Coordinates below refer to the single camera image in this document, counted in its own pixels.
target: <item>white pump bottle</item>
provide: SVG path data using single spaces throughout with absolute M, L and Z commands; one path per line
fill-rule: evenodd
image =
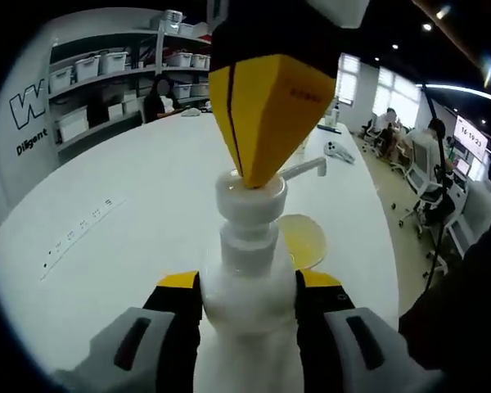
M 237 171 L 216 183 L 221 260 L 200 271 L 202 302 L 214 329 L 202 338 L 195 391 L 304 391 L 296 344 L 295 270 L 276 224 L 286 203 L 286 180 L 318 167 L 323 157 L 276 174 L 264 187 L 249 189 Z

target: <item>desk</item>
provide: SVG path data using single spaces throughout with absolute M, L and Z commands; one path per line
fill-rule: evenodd
M 398 326 L 398 284 L 390 233 L 363 158 L 347 128 L 312 131 L 303 154 L 339 141 L 355 165 L 327 158 L 327 176 L 289 182 L 285 214 L 317 221 L 327 257 L 315 269 L 336 276 L 356 306 Z M 143 306 L 165 275 L 200 269 L 218 254 L 223 219 L 215 179 L 232 168 L 216 121 L 172 116 L 120 134 L 45 178 L 0 228 L 0 299 L 28 351 L 47 372 L 72 369 L 89 340 L 131 306 Z M 41 281 L 47 250 L 106 198 L 125 203 L 92 227 Z

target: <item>computer monitor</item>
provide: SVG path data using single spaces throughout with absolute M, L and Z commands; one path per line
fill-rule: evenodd
M 484 160 L 485 148 L 488 146 L 488 139 L 461 116 L 457 117 L 457 125 L 455 126 L 454 137 L 464 147 L 471 152 L 473 156 L 480 161 Z
M 459 158 L 457 160 L 457 170 L 458 172 L 460 172 L 461 174 L 463 174 L 464 176 L 467 176 L 467 174 L 469 173 L 469 169 L 471 167 L 471 165 L 469 165 L 466 161 L 464 161 L 462 158 Z

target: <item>power strip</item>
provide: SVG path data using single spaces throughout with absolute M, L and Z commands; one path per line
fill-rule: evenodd
M 54 243 L 49 250 L 42 264 L 40 281 L 42 281 L 49 272 L 56 266 L 62 256 L 85 235 L 89 229 L 102 221 L 111 211 L 122 205 L 125 199 L 106 199 L 98 204 L 86 214 L 79 222 L 70 226 L 70 229 Z

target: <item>digital clock display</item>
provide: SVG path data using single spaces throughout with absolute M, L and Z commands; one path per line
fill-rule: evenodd
M 454 137 L 480 161 L 484 160 L 488 139 L 473 124 L 461 116 L 457 117 Z

